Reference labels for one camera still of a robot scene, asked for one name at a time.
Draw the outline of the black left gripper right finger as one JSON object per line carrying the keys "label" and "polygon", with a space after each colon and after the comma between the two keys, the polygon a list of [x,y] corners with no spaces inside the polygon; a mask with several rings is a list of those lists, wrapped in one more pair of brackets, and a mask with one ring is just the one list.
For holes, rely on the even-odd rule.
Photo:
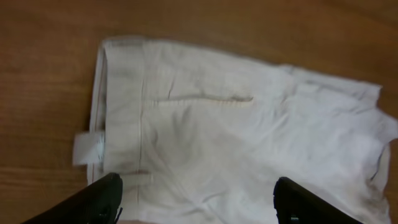
{"label": "black left gripper right finger", "polygon": [[279,224],[361,224],[287,177],[278,179],[273,196]]}

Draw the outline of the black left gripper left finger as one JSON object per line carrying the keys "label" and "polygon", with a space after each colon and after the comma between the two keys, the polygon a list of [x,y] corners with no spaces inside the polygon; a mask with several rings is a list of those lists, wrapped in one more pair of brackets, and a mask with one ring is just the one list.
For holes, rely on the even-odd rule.
{"label": "black left gripper left finger", "polygon": [[123,180],[112,172],[23,224],[116,224],[122,195]]}

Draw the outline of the beige khaki shorts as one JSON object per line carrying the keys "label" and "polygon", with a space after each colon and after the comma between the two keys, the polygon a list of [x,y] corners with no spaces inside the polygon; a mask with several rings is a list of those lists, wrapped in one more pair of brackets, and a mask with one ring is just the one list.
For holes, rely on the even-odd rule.
{"label": "beige khaki shorts", "polygon": [[73,164],[124,182],[122,220],[276,223],[288,177],[363,223],[383,194],[397,120],[380,86],[168,40],[99,47],[89,131]]}

